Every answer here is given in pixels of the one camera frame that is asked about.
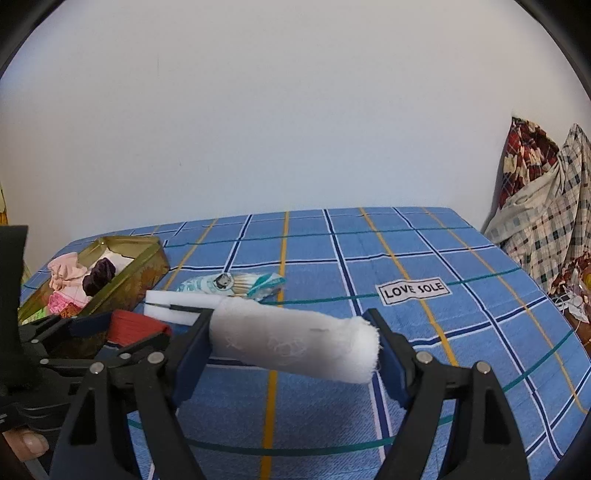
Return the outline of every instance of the pink cloth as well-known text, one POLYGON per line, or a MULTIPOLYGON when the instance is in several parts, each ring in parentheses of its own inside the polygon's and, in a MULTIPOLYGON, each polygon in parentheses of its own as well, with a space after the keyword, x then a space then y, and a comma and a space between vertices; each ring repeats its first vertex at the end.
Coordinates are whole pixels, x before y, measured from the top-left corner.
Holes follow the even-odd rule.
POLYGON ((64 310, 70 303, 73 303, 78 308, 83 309, 86 304, 90 301, 91 297, 88 297, 82 287, 65 287, 63 290, 55 291, 51 294, 47 300, 47 308, 49 311, 58 315, 64 310))
POLYGON ((71 252, 54 258, 47 264, 51 271, 49 287, 55 291, 68 286, 82 286, 82 277, 88 269, 78 263, 78 254, 71 252))

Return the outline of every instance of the fingernail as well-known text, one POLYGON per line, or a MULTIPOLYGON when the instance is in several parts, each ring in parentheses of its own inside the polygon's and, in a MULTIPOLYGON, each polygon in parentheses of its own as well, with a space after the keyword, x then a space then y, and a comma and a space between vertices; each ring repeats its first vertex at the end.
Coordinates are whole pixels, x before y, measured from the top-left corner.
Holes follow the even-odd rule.
POLYGON ((22 436, 22 441, 25 442, 27 448, 33 455, 43 455, 49 450, 49 444, 42 435, 38 433, 26 433, 22 436))

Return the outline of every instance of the dark purple cloth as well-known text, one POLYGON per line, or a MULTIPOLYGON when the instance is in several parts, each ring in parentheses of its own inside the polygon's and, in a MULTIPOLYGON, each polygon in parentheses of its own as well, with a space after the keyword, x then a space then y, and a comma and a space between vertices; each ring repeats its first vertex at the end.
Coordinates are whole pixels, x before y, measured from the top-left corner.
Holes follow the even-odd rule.
POLYGON ((115 266, 111 260, 101 258, 82 280, 82 289, 89 297, 94 297, 114 276, 115 266))

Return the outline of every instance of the blue checkered bedsheet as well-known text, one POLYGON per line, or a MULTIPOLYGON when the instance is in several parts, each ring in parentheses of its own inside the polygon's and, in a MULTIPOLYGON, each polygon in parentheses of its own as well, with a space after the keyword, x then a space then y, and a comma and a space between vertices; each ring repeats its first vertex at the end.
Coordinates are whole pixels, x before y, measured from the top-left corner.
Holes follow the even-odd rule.
MULTIPOLYGON (((517 418, 534 480, 563 456, 591 404, 591 365, 568 323, 525 272, 450 209, 307 210, 113 233, 160 237, 171 271, 157 288, 219 271, 284 268, 283 297, 267 303, 336 317, 376 307, 416 349, 464 366, 488 361, 517 418), (452 295, 426 307, 417 300, 384 307, 375 285, 405 277, 441 277, 452 295)), ((46 268, 25 285, 23 301, 48 279, 46 268)), ((452 412, 448 401, 426 480, 437 478, 452 412)), ((349 385, 279 373, 274 388, 267 370, 211 359, 178 419, 210 480, 366 480, 403 415, 377 375, 349 385)), ((137 415, 130 424, 142 475, 155 480, 137 415)))

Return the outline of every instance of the sticker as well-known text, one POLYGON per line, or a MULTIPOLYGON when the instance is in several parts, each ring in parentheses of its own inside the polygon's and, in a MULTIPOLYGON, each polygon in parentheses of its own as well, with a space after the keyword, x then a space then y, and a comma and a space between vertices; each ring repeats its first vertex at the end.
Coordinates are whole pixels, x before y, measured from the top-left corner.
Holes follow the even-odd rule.
POLYGON ((452 291, 439 277, 391 281, 376 285, 375 288, 385 307, 410 299, 433 299, 452 294, 452 291))

